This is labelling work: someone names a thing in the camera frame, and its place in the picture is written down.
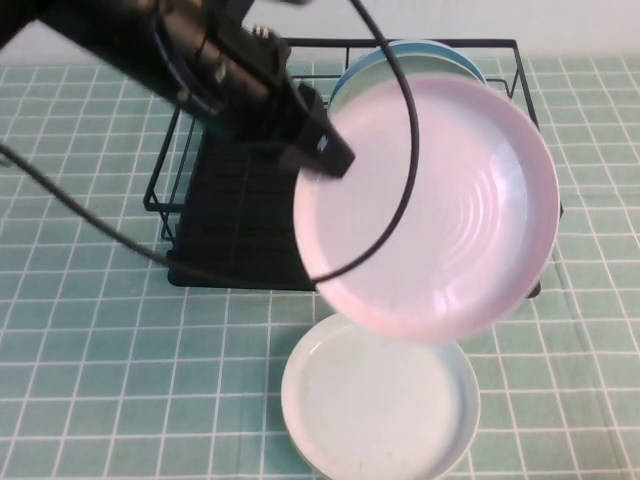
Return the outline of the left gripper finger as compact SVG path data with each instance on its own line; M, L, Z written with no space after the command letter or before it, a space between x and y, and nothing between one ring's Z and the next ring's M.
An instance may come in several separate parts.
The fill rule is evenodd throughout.
M295 145L285 146L278 159L279 167L288 172L312 170L313 158Z
M306 83L297 87L293 164L331 178L343 178L355 154L331 123L319 93Z

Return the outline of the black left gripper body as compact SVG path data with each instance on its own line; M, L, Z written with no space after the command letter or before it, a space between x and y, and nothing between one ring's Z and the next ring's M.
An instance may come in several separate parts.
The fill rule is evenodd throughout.
M202 19L198 79L208 98L198 120L224 136L283 147L295 101L286 73L291 48L274 30L232 19Z

